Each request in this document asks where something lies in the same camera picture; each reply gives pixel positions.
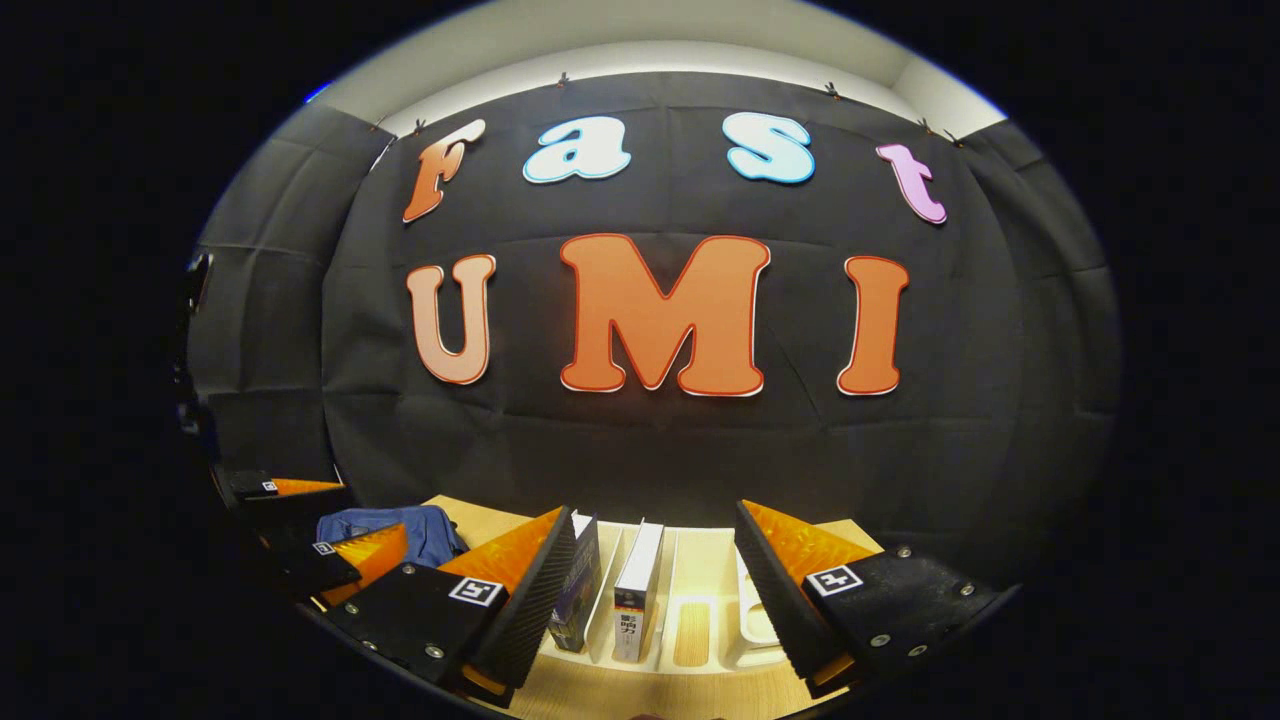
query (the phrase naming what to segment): letter f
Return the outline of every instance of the letter f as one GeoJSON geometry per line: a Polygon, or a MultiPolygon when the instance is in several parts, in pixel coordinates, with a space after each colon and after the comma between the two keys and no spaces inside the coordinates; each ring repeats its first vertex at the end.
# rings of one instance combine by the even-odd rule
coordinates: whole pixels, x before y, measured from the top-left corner
{"type": "Polygon", "coordinates": [[[429,145],[417,156],[419,170],[417,182],[413,184],[413,197],[404,208],[404,224],[412,223],[422,215],[435,210],[444,200],[442,182],[449,182],[462,165],[462,152],[466,151],[466,142],[475,142],[484,135],[484,120],[474,120],[461,129],[429,145]]]}

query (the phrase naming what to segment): black fabric backdrop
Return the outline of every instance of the black fabric backdrop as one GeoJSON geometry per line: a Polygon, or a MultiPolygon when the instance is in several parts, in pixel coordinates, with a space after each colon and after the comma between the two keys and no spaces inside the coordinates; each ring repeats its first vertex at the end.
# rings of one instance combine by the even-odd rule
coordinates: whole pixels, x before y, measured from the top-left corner
{"type": "MultiPolygon", "coordinates": [[[[812,88],[644,73],[479,105],[394,142],[367,172],[388,140],[307,106],[250,161],[205,231],[215,266],[192,368],[228,465],[323,479],[335,460],[366,506],[445,493],[671,525],[728,527],[746,497],[810,521],[852,516],[882,543],[911,542],[996,582],[1036,560],[1094,475],[1119,395],[1110,275],[1070,192],[1009,122],[955,147],[812,88]],[[814,176],[781,186],[733,172],[721,122],[735,111],[801,123],[814,176]],[[521,177],[541,132],[598,114],[626,123],[626,169],[549,186],[521,177]],[[417,155],[476,118],[485,133],[444,201],[406,227],[417,155]],[[298,137],[323,151],[298,149],[298,137]],[[874,154],[891,142],[932,169],[943,225],[902,200],[874,154]],[[704,237],[763,241],[764,389],[694,397],[668,377],[645,391],[617,340],[622,389],[566,389],[575,281],[558,254],[591,232],[631,236],[664,291],[704,237]],[[417,357],[404,278],[422,265],[449,275],[479,252],[497,258],[489,369],[452,386],[417,357]],[[886,396],[836,388],[852,342],[852,255],[910,273],[901,382],[886,396]]],[[[452,279],[439,299],[442,337],[457,350],[452,279]]]]}

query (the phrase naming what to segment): white wall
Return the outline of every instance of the white wall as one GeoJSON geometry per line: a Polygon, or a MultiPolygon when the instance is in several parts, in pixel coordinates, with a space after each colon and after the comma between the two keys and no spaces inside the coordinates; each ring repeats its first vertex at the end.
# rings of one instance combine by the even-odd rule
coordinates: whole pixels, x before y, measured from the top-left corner
{"type": "Polygon", "coordinates": [[[906,64],[893,92],[919,110],[916,118],[927,119],[938,133],[946,129],[964,137],[1005,119],[987,99],[920,56],[906,64]]]}
{"type": "Polygon", "coordinates": [[[497,0],[415,32],[334,79],[321,97],[325,105],[375,120],[525,60],[655,40],[782,53],[883,87],[897,79],[911,55],[892,40],[803,0],[497,0]]]}
{"type": "MultiPolygon", "coordinates": [[[[658,70],[751,76],[804,85],[814,90],[822,90],[827,82],[833,82],[841,97],[858,100],[910,120],[920,117],[915,108],[882,85],[800,58],[740,45],[649,41],[616,42],[567,50],[490,70],[389,115],[383,120],[381,127],[398,136],[406,136],[413,132],[415,120],[433,123],[480,102],[535,87],[556,85],[561,72],[567,72],[570,82],[572,82],[590,77],[658,70]]],[[[321,94],[317,100],[323,99],[325,94],[321,94]]]]}

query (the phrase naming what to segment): book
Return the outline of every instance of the book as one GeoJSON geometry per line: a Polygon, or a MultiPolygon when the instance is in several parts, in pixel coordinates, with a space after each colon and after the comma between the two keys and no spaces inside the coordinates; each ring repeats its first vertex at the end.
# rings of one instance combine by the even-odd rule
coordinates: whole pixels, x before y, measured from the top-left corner
{"type": "Polygon", "coordinates": [[[556,647],[581,652],[586,644],[586,623],[591,618],[595,596],[603,582],[600,532],[595,515],[579,515],[575,510],[572,520],[573,536],[577,538],[573,565],[564,578],[548,629],[556,647]]]}
{"type": "Polygon", "coordinates": [[[640,662],[644,641],[653,630],[662,530],[663,525],[640,521],[627,562],[613,585],[614,659],[620,662],[640,662]]]}

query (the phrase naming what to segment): pink letter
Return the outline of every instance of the pink letter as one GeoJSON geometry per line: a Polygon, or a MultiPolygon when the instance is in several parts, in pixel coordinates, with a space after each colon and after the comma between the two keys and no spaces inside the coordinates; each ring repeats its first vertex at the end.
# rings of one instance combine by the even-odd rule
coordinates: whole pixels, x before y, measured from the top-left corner
{"type": "Polygon", "coordinates": [[[941,202],[934,202],[929,197],[929,190],[924,187],[924,181],[933,179],[933,173],[924,163],[911,158],[911,151],[901,145],[881,145],[876,154],[882,160],[888,160],[893,165],[893,174],[897,177],[897,187],[902,191],[906,204],[915,210],[915,214],[936,225],[941,225],[947,219],[947,210],[941,202]]]}

